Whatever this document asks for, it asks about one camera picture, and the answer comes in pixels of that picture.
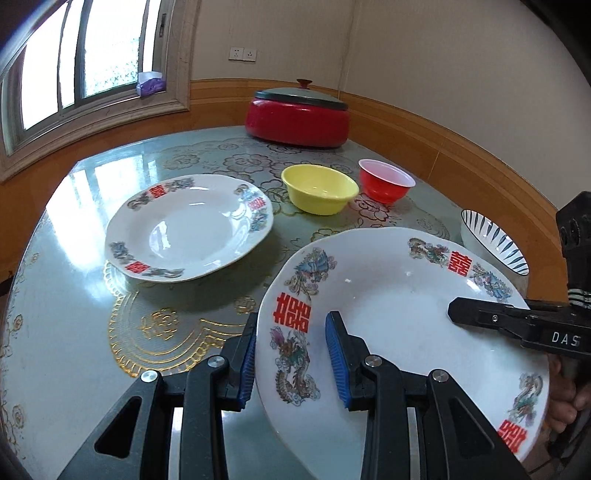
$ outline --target lid knob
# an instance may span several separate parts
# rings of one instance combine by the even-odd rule
[[[300,84],[300,86],[298,88],[308,89],[308,85],[312,83],[312,80],[297,79],[297,83]]]

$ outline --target yellow bowl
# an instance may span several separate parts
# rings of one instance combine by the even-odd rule
[[[339,213],[359,187],[344,173],[320,165],[292,165],[281,172],[291,202],[315,215]]]

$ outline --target striped bowl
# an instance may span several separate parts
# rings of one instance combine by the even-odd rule
[[[530,268],[517,244],[500,226],[474,210],[463,210],[462,242],[498,268],[525,298]]]

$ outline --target window pane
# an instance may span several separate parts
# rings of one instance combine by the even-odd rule
[[[74,57],[84,0],[73,0],[66,18],[60,54],[60,93],[62,106],[74,103]]]
[[[156,24],[161,0],[148,0],[148,22],[146,23],[146,38],[144,40],[144,65],[143,72],[152,70],[152,58],[154,57],[154,39],[156,37]]]
[[[138,80],[139,35],[146,0],[95,0],[85,41],[85,95]]]
[[[62,5],[27,42],[21,83],[25,129],[57,112],[57,55],[65,11],[66,5]]]

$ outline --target round table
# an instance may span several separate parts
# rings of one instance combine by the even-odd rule
[[[227,127],[153,138],[78,162],[31,237],[0,347],[2,426],[33,479],[56,479],[141,371],[186,371],[239,335],[283,263],[307,243],[394,225],[460,241],[460,209],[419,179],[392,208],[360,194],[340,214],[320,217],[289,201],[280,177],[289,165],[321,164],[357,179],[361,158],[386,161],[352,141],[334,150],[295,148]],[[105,261],[107,224],[127,198],[199,173],[230,175],[266,192],[275,220],[260,245],[227,268],[178,284],[133,280]],[[275,436],[256,391],[243,412],[224,412],[223,423],[230,479],[311,479]]]

